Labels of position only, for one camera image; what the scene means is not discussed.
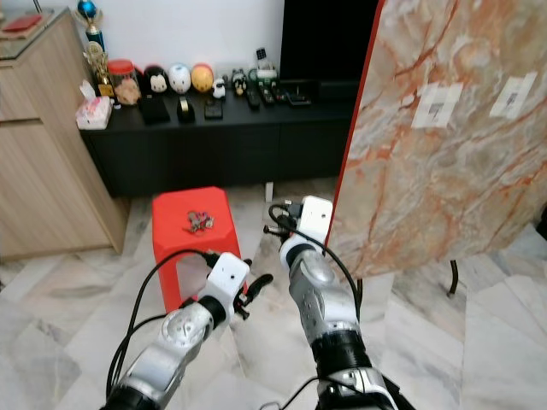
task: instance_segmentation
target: black tv cabinet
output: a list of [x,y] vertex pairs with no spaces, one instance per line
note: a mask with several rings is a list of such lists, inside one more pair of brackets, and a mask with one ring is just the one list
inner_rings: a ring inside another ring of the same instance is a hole
[[186,96],[196,121],[182,124],[179,97],[163,97],[170,121],[147,126],[138,108],[113,110],[109,126],[81,131],[111,196],[338,175],[354,101],[276,104],[252,111],[227,91],[222,120],[205,120],[209,96]]

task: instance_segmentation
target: keys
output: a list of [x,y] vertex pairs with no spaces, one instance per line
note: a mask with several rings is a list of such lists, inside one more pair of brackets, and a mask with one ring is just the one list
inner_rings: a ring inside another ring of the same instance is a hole
[[188,220],[190,221],[190,229],[186,229],[190,233],[212,229],[215,224],[215,218],[206,212],[189,212]]

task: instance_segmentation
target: yellow plush toy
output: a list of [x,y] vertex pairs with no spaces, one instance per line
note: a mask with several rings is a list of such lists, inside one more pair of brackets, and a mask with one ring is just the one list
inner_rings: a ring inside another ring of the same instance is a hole
[[213,70],[203,62],[196,64],[191,70],[191,84],[199,92],[209,92],[213,86]]

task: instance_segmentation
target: floor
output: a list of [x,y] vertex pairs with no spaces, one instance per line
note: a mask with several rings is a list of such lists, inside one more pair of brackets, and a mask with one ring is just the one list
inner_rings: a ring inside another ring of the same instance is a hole
[[[274,199],[332,197],[334,180],[276,184]],[[258,409],[283,402],[315,374],[311,351],[279,265],[279,243],[262,235],[262,186],[228,190],[243,257],[273,284],[211,337],[169,409]],[[98,409],[109,362],[138,288],[154,266],[150,200],[133,202],[122,255],[111,250],[0,266],[0,408]],[[528,226],[507,249],[365,280],[362,333],[373,363],[418,410],[543,409],[547,402],[547,243]],[[139,318],[162,312],[157,278]],[[128,360],[158,332],[133,338]],[[292,408],[315,408],[311,387]]]

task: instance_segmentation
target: black cable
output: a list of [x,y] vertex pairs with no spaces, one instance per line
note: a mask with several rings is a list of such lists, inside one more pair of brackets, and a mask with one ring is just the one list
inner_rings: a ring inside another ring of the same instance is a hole
[[133,328],[131,333],[126,334],[126,336],[122,339],[122,341],[120,343],[120,346],[118,346],[118,349],[114,353],[114,357],[112,358],[112,361],[110,362],[109,375],[106,378],[106,398],[107,399],[109,398],[110,393],[112,392],[112,388],[114,387],[114,385],[112,383],[112,376],[114,375],[114,368],[115,368],[116,361],[117,361],[118,357],[120,356],[121,351],[123,349],[126,350],[127,347],[129,346],[129,341],[131,340],[131,336],[133,336],[133,334],[138,329],[140,329],[141,327],[143,327],[147,323],[150,323],[153,320],[164,319],[166,316],[167,316],[166,313],[158,314],[157,316],[152,316],[151,318],[143,320],[142,322],[138,323],[138,325],[136,325]]
[[[133,311],[131,313],[131,319],[129,320],[129,326],[127,328],[127,335],[129,335],[133,330],[133,327],[135,325],[135,321],[137,320],[138,307],[140,305],[141,299],[143,298],[144,289],[146,289],[146,285],[150,282],[150,280],[152,279],[152,276],[154,276],[154,273],[156,273],[163,265],[165,265],[167,262],[172,260],[175,256],[182,255],[182,254],[201,255],[206,261],[208,260],[209,257],[212,257],[211,254],[207,254],[205,252],[202,252],[201,250],[197,250],[197,249],[180,249],[180,250],[177,250],[176,252],[173,252],[172,254],[166,256],[161,261],[159,261],[156,264],[156,266],[154,266],[154,268],[150,271],[150,273],[146,276],[146,278],[144,279],[143,284],[141,284],[141,286],[140,286],[140,290],[138,291],[138,295],[137,295],[137,300],[135,301],[135,305],[133,306]],[[117,383],[118,379],[120,378],[121,367],[123,366],[123,360],[126,358],[126,352],[127,352],[127,347],[125,347],[121,350],[120,358],[118,359],[118,364],[117,364],[116,370],[115,370],[113,383]]]
[[357,279],[357,295],[359,297],[359,312],[361,312],[362,305],[362,279]]
[[268,214],[270,215],[270,218],[276,224],[278,224],[279,226],[282,226],[283,228],[285,228],[287,231],[292,232],[292,233],[296,233],[297,235],[300,235],[304,239],[309,240],[311,243],[315,243],[316,245],[320,246],[325,252],[327,252],[331,256],[331,258],[340,267],[340,269],[342,270],[342,273],[344,274],[345,278],[348,279],[348,283],[350,284],[351,293],[353,294],[353,300],[354,300],[354,303],[355,303],[355,306],[356,306],[357,321],[359,321],[360,318],[361,318],[361,312],[360,312],[361,304],[359,302],[359,295],[358,295],[358,292],[357,292],[356,283],[354,282],[353,278],[351,277],[350,272],[348,271],[348,268],[345,267],[344,263],[326,245],[319,242],[317,239],[314,239],[314,238],[306,235],[305,233],[300,232],[298,229],[293,228],[292,226],[289,226],[283,220],[280,220],[277,216],[274,215],[274,209],[280,209],[282,211],[286,211],[286,206],[285,205],[279,205],[278,203],[275,203],[275,204],[271,205],[270,208],[268,209]]
[[[299,388],[298,390],[291,396],[291,398],[289,398],[289,400],[287,400],[287,402],[283,405],[283,406],[280,406],[278,402],[276,401],[270,401],[268,403],[264,403],[261,405],[260,407],[260,410],[263,410],[264,408],[268,407],[268,406],[271,406],[271,405],[277,405],[278,409],[279,410],[286,410],[293,401],[295,401],[295,399],[300,395],[300,393],[302,393],[302,391],[308,387],[308,385],[312,382],[314,382],[315,380],[319,380],[319,381],[323,381],[323,382],[329,382],[329,383],[334,383],[334,384],[337,384],[338,386],[340,387],[345,387],[346,389],[348,390],[351,390],[353,391],[354,393],[357,393],[358,395],[363,395],[363,396],[367,396],[366,393],[356,389],[355,387],[353,386],[350,386],[349,384],[345,384],[345,383],[342,383],[342,382],[339,382],[338,380],[335,380],[334,378],[329,378],[329,377],[319,377],[319,376],[313,376],[312,378],[309,378],[308,380],[306,380]],[[375,404],[380,408],[380,410],[387,410],[387,407],[377,401],[377,400],[374,400],[375,401]]]

